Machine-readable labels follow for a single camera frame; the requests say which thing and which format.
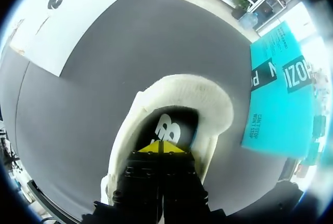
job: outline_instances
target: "blue water jug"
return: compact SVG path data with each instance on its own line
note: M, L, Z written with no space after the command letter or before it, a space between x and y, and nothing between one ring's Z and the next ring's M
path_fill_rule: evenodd
M251 13L247 12L246 14L243 15L243 17L240 18L239 24L244 28L244 29L252 29L257 23L258 23L258 17L257 13Z

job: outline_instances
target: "dark gray floor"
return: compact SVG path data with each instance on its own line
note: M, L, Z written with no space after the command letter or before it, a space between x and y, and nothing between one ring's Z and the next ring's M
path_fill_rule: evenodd
M80 218L100 198L114 138L136 93L170 74L205 76L230 95L235 119L204 186L212 209L233 213L271 189L285 161L239 146L250 101L249 45L183 0L118 0L84 34L60 77L7 52L0 101L9 137L42 191Z

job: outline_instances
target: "potted plant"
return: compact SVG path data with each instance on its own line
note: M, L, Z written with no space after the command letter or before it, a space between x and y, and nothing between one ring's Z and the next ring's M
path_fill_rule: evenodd
M247 0L235 0L236 8L232 11L231 15L239 20L248 9L250 3Z

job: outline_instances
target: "teal box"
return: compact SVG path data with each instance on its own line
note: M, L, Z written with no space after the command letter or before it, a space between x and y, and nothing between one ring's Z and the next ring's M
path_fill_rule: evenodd
M250 48L251 101L242 146L295 159L306 157L314 93L294 35L283 22Z

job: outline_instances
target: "yellow triangle label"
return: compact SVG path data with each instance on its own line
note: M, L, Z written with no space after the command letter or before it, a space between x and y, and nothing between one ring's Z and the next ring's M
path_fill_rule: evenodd
M171 151L174 153L184 153L183 150L181 150L180 148L176 147L175 145L173 145L168 141L163 141L163 151L164 153L169 153Z
M153 153L158 153L158 148L159 148L159 145L160 145L160 140L157 140L153 143L151 143L150 145L148 146L145 146L144 148L140 149L139 152L153 152Z

